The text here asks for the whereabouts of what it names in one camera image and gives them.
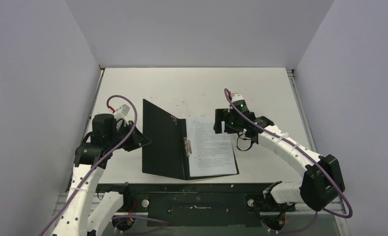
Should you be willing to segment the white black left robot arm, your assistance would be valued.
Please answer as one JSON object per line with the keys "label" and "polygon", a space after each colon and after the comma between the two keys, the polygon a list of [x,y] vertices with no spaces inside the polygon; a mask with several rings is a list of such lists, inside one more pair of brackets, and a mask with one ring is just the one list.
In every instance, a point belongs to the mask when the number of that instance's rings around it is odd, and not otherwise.
{"label": "white black left robot arm", "polygon": [[113,114],[98,114],[75,150],[72,180],[65,205],[54,217],[57,225],[53,236],[100,236],[119,210],[131,208],[132,198],[110,190],[91,211],[93,198],[108,160],[117,149],[127,152],[150,143],[136,127],[137,120],[115,118]]}

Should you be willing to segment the white folder with black inside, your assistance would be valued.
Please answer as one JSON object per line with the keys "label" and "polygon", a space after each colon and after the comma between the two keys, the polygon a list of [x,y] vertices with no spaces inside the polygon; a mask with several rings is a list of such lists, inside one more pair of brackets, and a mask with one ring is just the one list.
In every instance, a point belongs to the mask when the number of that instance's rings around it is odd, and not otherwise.
{"label": "white folder with black inside", "polygon": [[143,173],[181,180],[202,179],[189,177],[183,144],[187,137],[186,119],[143,100],[143,134],[151,139],[151,144],[142,149]]}

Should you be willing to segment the white paper sheet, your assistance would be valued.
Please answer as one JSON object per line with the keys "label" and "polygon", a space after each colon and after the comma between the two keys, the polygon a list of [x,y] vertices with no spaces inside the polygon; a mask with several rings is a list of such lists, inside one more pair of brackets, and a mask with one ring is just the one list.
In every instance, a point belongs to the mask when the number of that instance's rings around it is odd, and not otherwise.
{"label": "white paper sheet", "polygon": [[188,117],[187,139],[190,143],[189,177],[237,175],[238,168],[231,138],[228,134],[216,134],[214,119]]}

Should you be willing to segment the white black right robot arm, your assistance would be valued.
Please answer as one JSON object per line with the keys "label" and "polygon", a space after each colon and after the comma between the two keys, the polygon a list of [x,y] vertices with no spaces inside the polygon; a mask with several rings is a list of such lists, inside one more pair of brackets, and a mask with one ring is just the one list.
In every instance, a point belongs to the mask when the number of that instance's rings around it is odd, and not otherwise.
{"label": "white black right robot arm", "polygon": [[237,108],[242,114],[232,107],[215,110],[215,133],[244,134],[252,144],[283,159],[302,178],[298,182],[277,181],[263,190],[266,209],[275,211],[286,203],[304,203],[321,211],[343,194],[345,185],[336,157],[322,156],[300,145],[267,117],[248,111],[245,103],[239,103]]}

